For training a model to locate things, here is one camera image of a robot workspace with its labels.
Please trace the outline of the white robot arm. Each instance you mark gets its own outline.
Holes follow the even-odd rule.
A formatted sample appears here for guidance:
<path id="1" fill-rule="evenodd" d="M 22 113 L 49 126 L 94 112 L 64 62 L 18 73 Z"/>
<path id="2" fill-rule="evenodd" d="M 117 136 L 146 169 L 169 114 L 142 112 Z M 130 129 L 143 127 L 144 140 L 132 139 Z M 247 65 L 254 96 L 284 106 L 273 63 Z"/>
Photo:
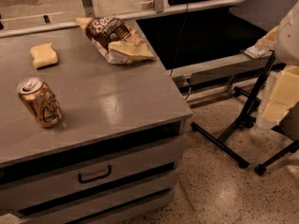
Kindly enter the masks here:
<path id="1" fill-rule="evenodd" d="M 299 140 L 299 2 L 280 24 L 260 38 L 245 53 L 253 59 L 275 52 L 275 57 L 286 64 L 276 73 L 271 72 L 262 91 L 258 124 L 277 125 L 291 140 Z"/>

